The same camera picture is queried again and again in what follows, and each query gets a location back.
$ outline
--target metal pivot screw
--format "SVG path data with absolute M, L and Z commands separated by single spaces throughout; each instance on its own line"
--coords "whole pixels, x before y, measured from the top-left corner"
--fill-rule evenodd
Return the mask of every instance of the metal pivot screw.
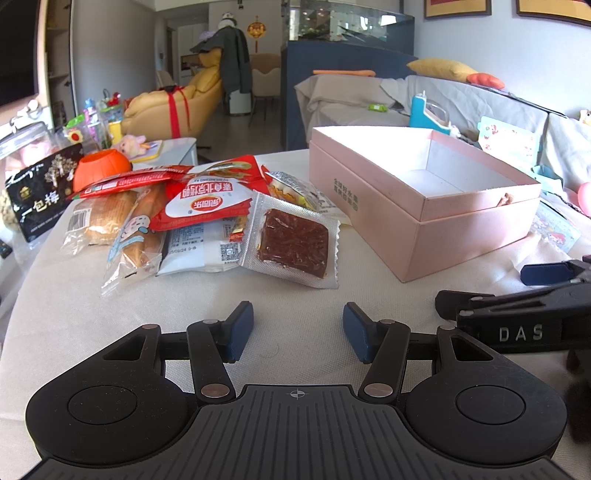
M 369 395 L 373 398 L 385 398 L 394 393 L 392 387 L 390 387 L 390 385 L 386 385 L 385 383 L 370 383 L 365 385 L 363 391 L 366 395 Z
M 223 398 L 230 393 L 230 389 L 221 383 L 210 383 L 201 389 L 201 395 L 207 398 Z

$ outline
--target wrapped bread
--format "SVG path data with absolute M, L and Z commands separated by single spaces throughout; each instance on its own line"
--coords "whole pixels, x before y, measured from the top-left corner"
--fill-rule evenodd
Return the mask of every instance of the wrapped bread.
M 62 252 L 76 255 L 88 245 L 112 245 L 136 199 L 130 190 L 80 202 L 68 222 Z
M 165 232 L 150 229 L 150 219 L 168 202 L 163 183 L 144 189 L 109 252 L 103 295 L 125 283 L 156 275 Z

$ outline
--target brown jelly candy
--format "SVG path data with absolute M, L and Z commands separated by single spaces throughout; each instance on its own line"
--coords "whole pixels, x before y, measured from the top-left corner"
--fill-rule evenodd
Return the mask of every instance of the brown jelly candy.
M 329 231 L 320 223 L 277 209 L 265 214 L 260 260 L 270 260 L 324 278 L 329 256 Z

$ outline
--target open box lid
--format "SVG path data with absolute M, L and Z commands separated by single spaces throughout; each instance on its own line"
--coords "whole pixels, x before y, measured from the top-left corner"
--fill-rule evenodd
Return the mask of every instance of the open box lid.
M 321 127 L 311 143 L 422 222 L 540 196 L 530 176 L 429 129 Z

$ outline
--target table surface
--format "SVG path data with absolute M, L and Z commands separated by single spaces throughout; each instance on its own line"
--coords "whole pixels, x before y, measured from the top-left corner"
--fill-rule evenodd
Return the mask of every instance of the table surface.
M 307 151 L 262 155 L 261 164 L 308 178 Z M 373 319 L 391 318 L 414 332 L 434 333 L 444 323 L 433 299 L 444 288 L 508 293 L 523 289 L 526 263 L 565 256 L 539 237 L 462 265 L 402 284 L 351 227 L 339 245 L 338 290 L 316 290 L 243 268 L 150 278 L 111 297 L 100 296 L 107 247 L 69 258 L 59 253 L 66 213 L 53 229 L 21 289 L 0 361 L 0 478 L 20 478 L 39 460 L 24 424 L 30 397 L 45 383 L 146 323 L 181 332 L 206 318 L 225 319 L 241 300 L 254 305 L 255 328 L 241 360 L 228 365 L 240 392 L 245 384 L 352 384 L 365 373 L 342 329 L 342 310 L 355 301 Z M 563 391 L 572 381 L 563 353 L 511 359 Z M 429 361 L 408 363 L 404 391 L 430 375 Z M 168 362 L 167 377 L 193 391 L 188 362 Z M 577 479 L 589 477 L 588 446 L 565 432 L 554 460 Z
M 142 168 L 159 167 L 163 165 L 197 165 L 197 139 L 175 138 L 164 140 L 160 155 L 153 160 L 134 163 L 134 170 Z

